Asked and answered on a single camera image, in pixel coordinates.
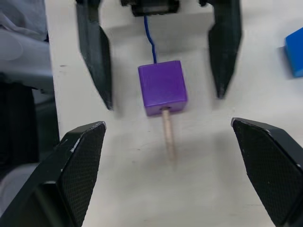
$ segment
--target purple cube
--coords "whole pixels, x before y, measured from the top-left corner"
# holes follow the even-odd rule
[[[148,116],[161,114],[164,107],[169,107],[171,112],[185,107],[187,93],[180,61],[143,65],[138,69]]]

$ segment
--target white table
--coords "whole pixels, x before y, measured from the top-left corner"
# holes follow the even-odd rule
[[[105,121],[107,132],[84,227],[255,227],[273,224],[250,184],[234,116],[285,129],[303,145],[303,79],[292,79],[282,47],[303,27],[302,0],[243,0],[243,42],[225,100],[216,100],[207,51],[212,8],[182,0],[179,14],[150,18],[159,61],[181,60],[189,103],[172,117],[178,150],[167,163],[160,117],[145,115],[137,67],[152,62],[143,18],[104,0],[115,111],[106,110],[78,48],[73,0],[46,0],[61,138]]]

